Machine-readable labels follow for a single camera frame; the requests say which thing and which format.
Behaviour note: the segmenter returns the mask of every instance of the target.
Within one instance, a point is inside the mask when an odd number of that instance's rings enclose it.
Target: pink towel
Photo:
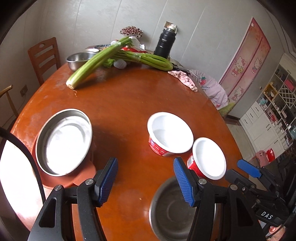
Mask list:
[[[190,70],[190,77],[196,81],[206,95],[210,98],[217,110],[228,105],[228,96],[221,85],[211,76],[199,70]]]
[[[186,73],[175,70],[169,71],[168,73],[178,78],[184,85],[188,86],[192,91],[198,92],[198,89],[196,88],[194,82],[187,76]]]

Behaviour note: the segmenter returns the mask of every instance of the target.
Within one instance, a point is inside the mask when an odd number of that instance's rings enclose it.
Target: barcode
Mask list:
[[[193,161],[194,161],[193,156],[190,156],[189,159],[187,160],[187,167],[188,168],[192,165]]]

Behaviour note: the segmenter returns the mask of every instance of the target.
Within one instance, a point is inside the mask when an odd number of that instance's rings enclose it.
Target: wall socket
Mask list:
[[[28,91],[28,87],[27,85],[25,85],[21,90],[20,90],[20,95],[23,97],[26,92]]]

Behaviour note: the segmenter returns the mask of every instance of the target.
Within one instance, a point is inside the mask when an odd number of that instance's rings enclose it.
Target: wooden table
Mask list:
[[[12,133],[30,150],[44,123],[56,112],[76,108],[91,120],[96,144],[94,164],[101,169],[111,156],[119,171],[108,202],[98,214],[108,241],[158,240],[149,224],[149,206],[158,187],[174,175],[175,156],[162,157],[148,145],[147,120],[165,111],[181,117],[194,139],[208,137],[224,152],[227,169],[236,169],[241,153],[219,112],[202,91],[193,92],[178,79],[156,69],[130,66],[97,70],[77,91],[66,87],[72,74],[58,69],[32,96],[15,122]],[[181,154],[184,161],[190,153]],[[31,229],[42,207],[28,160],[6,143],[0,161],[0,180],[12,208]],[[228,186],[222,178],[213,184]],[[45,188],[46,196],[51,190]],[[76,240],[82,240],[77,207],[73,206]]]

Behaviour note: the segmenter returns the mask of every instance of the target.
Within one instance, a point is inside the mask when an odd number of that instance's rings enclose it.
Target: round metal cake pan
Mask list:
[[[215,204],[214,221],[217,204]],[[177,178],[166,180],[156,191],[149,208],[150,226],[160,241],[186,241],[196,207],[185,202]]]
[[[51,176],[64,176],[84,160],[92,139],[91,122],[81,110],[65,109],[42,127],[36,141],[36,159]]]

